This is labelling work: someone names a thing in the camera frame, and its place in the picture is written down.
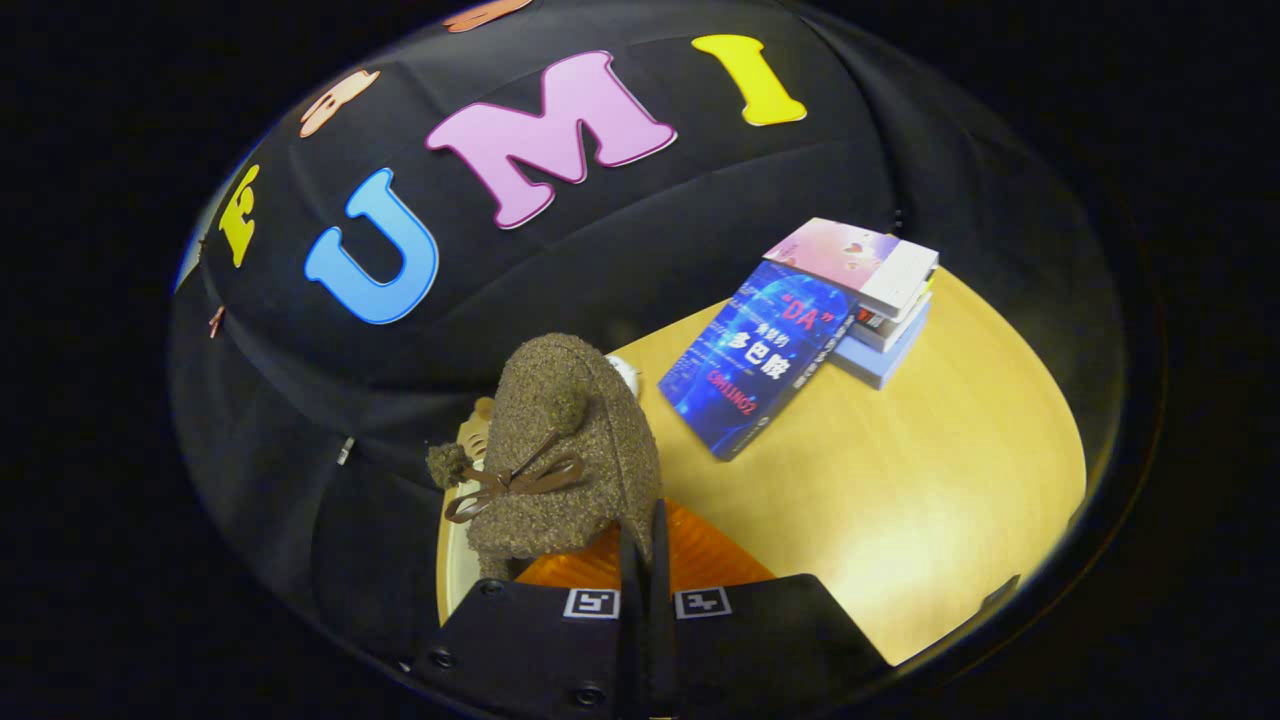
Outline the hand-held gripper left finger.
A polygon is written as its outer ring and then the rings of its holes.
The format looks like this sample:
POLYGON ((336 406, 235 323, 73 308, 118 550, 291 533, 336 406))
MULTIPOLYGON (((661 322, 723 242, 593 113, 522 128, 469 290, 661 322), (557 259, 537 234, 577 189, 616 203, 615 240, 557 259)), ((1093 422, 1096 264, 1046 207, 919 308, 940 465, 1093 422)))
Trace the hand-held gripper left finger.
POLYGON ((634 538, 621 587, 481 579, 410 667, 413 687, 466 717, 637 719, 646 592, 634 538))

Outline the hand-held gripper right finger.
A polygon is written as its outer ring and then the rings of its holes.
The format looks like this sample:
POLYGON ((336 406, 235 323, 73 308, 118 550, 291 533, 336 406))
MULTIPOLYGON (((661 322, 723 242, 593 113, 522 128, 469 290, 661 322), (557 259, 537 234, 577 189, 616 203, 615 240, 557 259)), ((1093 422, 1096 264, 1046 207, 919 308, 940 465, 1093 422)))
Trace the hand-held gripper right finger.
POLYGON ((823 719, 891 666, 812 574, 669 592, 666 503, 653 511, 650 707, 673 719, 823 719))

